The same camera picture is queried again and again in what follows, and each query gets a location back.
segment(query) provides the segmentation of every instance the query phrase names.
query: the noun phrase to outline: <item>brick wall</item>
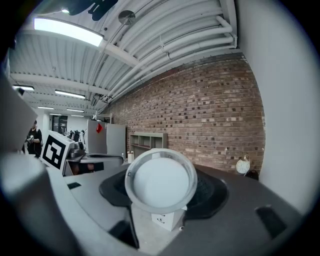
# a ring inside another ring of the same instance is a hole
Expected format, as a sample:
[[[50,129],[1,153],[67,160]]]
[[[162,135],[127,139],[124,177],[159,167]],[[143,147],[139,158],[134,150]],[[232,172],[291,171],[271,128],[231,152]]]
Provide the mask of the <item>brick wall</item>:
[[[112,103],[115,124],[132,132],[168,134],[168,148],[193,163],[236,173],[245,154],[260,171],[264,109],[241,53],[204,58],[164,72]]]

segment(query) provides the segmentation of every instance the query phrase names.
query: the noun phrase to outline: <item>floor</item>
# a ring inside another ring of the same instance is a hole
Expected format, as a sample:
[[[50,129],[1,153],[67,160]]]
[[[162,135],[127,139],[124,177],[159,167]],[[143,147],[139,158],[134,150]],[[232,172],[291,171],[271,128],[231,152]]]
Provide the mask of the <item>floor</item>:
[[[170,244],[179,232],[182,232],[179,230],[182,225],[181,219],[172,231],[168,231],[154,223],[150,213],[139,209],[134,204],[131,205],[131,211],[140,252],[157,255]]]

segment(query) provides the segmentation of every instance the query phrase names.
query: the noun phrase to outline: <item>white wall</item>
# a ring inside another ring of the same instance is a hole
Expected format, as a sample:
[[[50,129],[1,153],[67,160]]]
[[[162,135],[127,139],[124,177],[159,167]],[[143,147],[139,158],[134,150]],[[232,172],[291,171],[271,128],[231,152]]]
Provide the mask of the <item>white wall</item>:
[[[265,113],[260,180],[305,214],[320,181],[320,67],[299,24],[272,1],[236,0],[238,42]]]
[[[78,130],[81,132],[81,130],[87,129],[87,123],[88,119],[84,117],[77,117],[77,116],[68,116],[68,120],[66,123],[66,130],[68,132],[70,131],[76,131]]]

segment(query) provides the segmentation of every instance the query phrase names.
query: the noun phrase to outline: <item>round light fixture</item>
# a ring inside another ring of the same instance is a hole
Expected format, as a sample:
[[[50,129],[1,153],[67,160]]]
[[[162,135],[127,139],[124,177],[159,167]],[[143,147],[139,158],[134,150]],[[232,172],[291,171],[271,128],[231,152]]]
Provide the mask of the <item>round light fixture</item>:
[[[123,25],[131,25],[136,20],[136,15],[131,10],[123,10],[118,16],[119,22]]]

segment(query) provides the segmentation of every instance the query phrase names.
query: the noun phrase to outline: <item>person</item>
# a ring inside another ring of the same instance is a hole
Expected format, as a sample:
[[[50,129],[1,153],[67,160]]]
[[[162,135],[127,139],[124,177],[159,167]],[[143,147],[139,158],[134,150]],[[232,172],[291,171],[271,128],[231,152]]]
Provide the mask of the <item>person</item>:
[[[37,120],[34,121],[34,124],[28,133],[27,142],[29,154],[39,158],[42,151],[42,133],[41,130],[37,128]]]

